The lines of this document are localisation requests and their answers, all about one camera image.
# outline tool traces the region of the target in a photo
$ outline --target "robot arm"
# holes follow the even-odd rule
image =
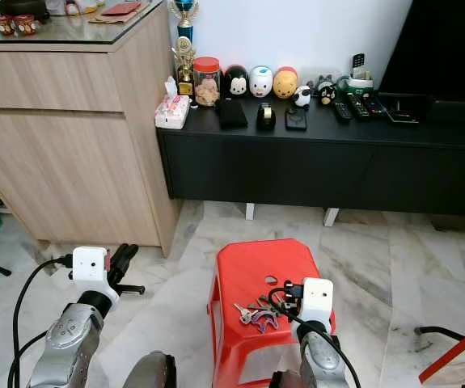
[[[135,253],[137,246],[126,245],[110,262],[102,247],[74,249],[72,278],[82,296],[77,303],[68,305],[47,331],[45,350],[32,373],[29,388],[85,386],[104,317],[116,308],[123,289],[133,289],[118,283]],[[143,292],[143,287],[136,289]]]
[[[30,388],[83,387],[99,345],[103,317],[91,305],[73,303],[47,331],[45,350],[32,373]]]
[[[300,375],[293,371],[275,372],[269,388],[349,388],[345,380],[345,363],[317,331],[324,333],[339,348],[331,334],[329,317],[332,312],[332,282],[306,278],[303,285],[287,283],[293,292],[287,297],[297,302],[297,318],[306,323],[292,322],[292,332],[300,343]]]

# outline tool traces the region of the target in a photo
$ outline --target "red plastic stool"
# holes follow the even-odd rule
[[[277,283],[268,284],[271,276]],[[234,303],[247,307],[260,295],[268,295],[285,280],[302,283],[304,277],[320,277],[308,247],[292,238],[229,244],[219,253],[214,269],[207,313],[213,329],[213,388],[266,387],[270,380],[239,384],[248,354],[256,349],[295,344],[288,319],[278,319],[279,328],[268,325],[261,334],[257,327],[243,325]],[[331,315],[335,330],[334,312]]]

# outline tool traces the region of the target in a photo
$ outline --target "trophy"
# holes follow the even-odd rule
[[[192,20],[198,12],[198,0],[168,0],[168,9],[180,19],[178,23],[178,35],[186,36],[192,41]]]
[[[178,62],[176,71],[178,89],[180,95],[192,95],[192,63],[196,50],[187,36],[181,36],[176,40],[176,48],[171,48]]]

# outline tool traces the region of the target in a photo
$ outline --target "marble floor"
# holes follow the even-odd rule
[[[356,210],[341,211],[326,228],[322,209],[275,205],[257,205],[256,219],[245,221],[244,207],[186,201],[170,256],[141,248],[125,282],[144,284],[147,293],[123,296],[108,315],[87,386],[121,387],[141,356],[160,349],[175,356],[179,387],[210,387],[205,303],[217,252],[239,241],[291,237],[311,249],[323,277],[335,285],[337,334],[365,388],[419,387],[418,374],[454,344],[441,335],[417,337],[414,327],[465,334],[465,232],[436,231],[421,214]],[[15,299],[40,255],[15,219],[5,216],[0,264],[14,273],[0,276],[0,388],[12,359]],[[20,314],[21,341],[43,331],[75,300],[66,275],[59,269],[36,277]],[[24,377],[42,348],[38,343],[23,358]],[[270,375],[260,360],[250,368],[253,374]]]

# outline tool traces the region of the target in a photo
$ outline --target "tissue box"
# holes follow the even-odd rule
[[[154,124],[159,128],[182,129],[189,112],[188,95],[177,95],[174,99],[165,96],[154,112]]]

